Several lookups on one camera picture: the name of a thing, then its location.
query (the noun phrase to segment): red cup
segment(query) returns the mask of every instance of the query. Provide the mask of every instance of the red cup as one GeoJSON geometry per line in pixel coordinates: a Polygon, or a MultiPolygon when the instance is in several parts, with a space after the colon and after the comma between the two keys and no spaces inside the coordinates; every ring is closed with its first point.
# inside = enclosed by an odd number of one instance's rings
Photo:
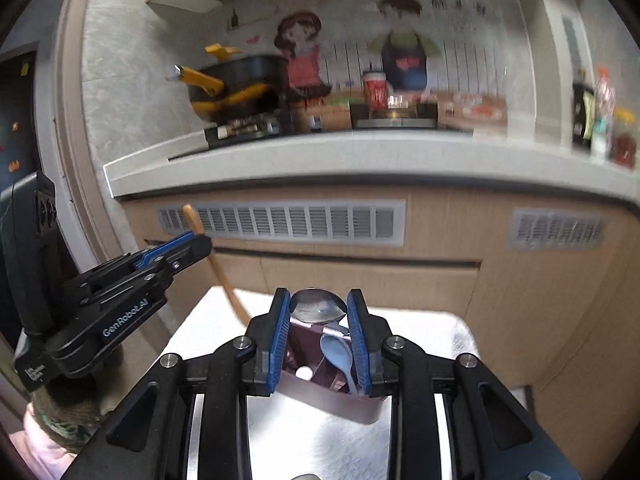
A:
{"type": "Polygon", "coordinates": [[[371,108],[371,111],[386,108],[389,98],[388,87],[386,86],[386,75],[384,72],[365,72],[362,74],[364,85],[364,95],[371,108]]]}

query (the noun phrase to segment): metal screw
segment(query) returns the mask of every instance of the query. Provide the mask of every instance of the metal screw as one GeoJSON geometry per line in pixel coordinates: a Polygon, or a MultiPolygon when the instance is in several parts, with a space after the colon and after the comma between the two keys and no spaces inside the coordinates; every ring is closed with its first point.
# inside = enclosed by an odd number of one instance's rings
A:
{"type": "Polygon", "coordinates": [[[461,354],[458,359],[465,368],[475,368],[478,366],[478,358],[473,354],[461,354]]]}
{"type": "Polygon", "coordinates": [[[178,356],[176,354],[164,354],[160,358],[160,365],[164,368],[173,368],[178,364],[178,356]]]}
{"type": "Polygon", "coordinates": [[[386,345],[389,348],[393,348],[394,350],[400,350],[404,348],[404,345],[406,345],[406,341],[402,336],[393,335],[386,338],[386,345]]]}
{"type": "Polygon", "coordinates": [[[245,335],[238,336],[233,341],[234,348],[237,350],[244,350],[245,348],[249,348],[252,343],[253,341],[251,341],[251,338],[245,335]]]}

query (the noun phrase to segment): apron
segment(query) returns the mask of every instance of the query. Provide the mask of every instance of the apron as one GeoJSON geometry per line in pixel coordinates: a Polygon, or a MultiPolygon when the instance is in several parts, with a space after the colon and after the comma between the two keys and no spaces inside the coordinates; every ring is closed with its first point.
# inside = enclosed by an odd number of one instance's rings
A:
{"type": "Polygon", "coordinates": [[[386,37],[382,47],[382,69],[386,80],[399,90],[423,91],[427,86],[427,56],[420,37],[413,48],[405,48],[391,43],[391,34],[386,37]]]}

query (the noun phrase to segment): yellow pot lid handle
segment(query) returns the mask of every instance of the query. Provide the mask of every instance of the yellow pot lid handle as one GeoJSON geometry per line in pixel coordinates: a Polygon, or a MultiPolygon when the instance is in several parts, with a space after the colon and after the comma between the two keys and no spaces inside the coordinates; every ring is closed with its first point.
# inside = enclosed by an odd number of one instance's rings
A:
{"type": "Polygon", "coordinates": [[[218,58],[218,61],[226,61],[232,54],[238,54],[242,52],[242,49],[236,46],[222,46],[219,43],[207,45],[204,50],[209,54],[213,54],[218,58]]]}
{"type": "Polygon", "coordinates": [[[614,115],[617,119],[622,121],[623,123],[633,124],[636,122],[636,115],[626,108],[615,108],[613,110],[614,115]]]}

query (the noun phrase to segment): bottle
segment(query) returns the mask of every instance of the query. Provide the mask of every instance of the bottle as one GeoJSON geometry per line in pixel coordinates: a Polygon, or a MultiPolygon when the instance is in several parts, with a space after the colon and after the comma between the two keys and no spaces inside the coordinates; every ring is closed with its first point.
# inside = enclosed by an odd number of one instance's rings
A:
{"type": "Polygon", "coordinates": [[[591,138],[591,155],[597,161],[609,159],[613,145],[613,110],[616,108],[616,90],[611,85],[609,70],[598,67],[596,83],[596,121],[591,138]]]}
{"type": "Polygon", "coordinates": [[[578,78],[574,81],[573,144],[590,150],[596,118],[596,97],[593,88],[585,83],[585,79],[587,79],[587,73],[581,68],[578,70],[578,78]]]}
{"type": "Polygon", "coordinates": [[[611,161],[630,170],[636,168],[636,115],[626,108],[616,108],[613,124],[611,161]]]}

